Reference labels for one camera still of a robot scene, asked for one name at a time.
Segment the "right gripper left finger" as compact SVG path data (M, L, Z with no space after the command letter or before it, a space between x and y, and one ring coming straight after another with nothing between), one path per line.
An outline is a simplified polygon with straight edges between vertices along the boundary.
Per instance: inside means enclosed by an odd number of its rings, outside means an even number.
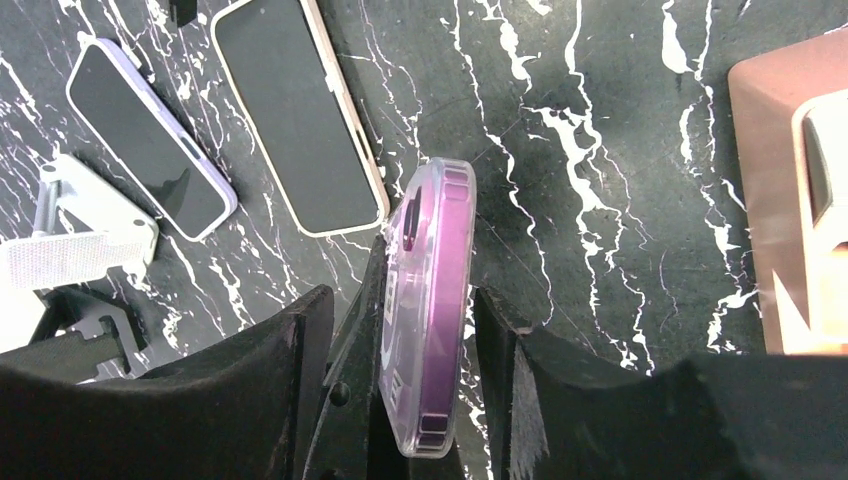
M136 379L73 384L3 367L5 479L299 479L334 323L321 285Z

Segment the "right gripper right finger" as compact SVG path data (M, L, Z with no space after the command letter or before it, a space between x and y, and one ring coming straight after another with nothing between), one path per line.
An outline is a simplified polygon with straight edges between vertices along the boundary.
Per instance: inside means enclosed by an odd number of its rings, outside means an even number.
M843 479L847 361L688 357L641 375L524 319L496 292L474 320L498 479Z

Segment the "phone with purple clear case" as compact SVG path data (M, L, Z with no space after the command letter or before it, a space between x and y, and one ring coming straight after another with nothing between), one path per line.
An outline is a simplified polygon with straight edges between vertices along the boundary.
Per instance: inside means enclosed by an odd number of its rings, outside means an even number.
M469 162L433 158L384 230L379 388L407 458L442 458L453 442L476 199Z

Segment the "phone with pink case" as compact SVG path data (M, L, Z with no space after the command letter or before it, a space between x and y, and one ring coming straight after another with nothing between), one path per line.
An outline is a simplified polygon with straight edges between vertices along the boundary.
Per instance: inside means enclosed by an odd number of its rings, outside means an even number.
M211 36L298 230L380 226L388 195L317 3L235 1Z

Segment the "phone with lilac case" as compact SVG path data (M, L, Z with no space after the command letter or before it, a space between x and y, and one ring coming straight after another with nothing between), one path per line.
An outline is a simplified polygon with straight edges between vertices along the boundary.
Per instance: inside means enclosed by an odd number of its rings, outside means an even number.
M235 190L114 41L89 40L65 87L72 109L185 239L235 211Z

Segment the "orange desk organizer tray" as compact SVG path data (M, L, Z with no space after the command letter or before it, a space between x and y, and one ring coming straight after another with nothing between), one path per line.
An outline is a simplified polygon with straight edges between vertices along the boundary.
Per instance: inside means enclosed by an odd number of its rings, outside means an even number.
M847 351L847 34L728 74L766 348Z

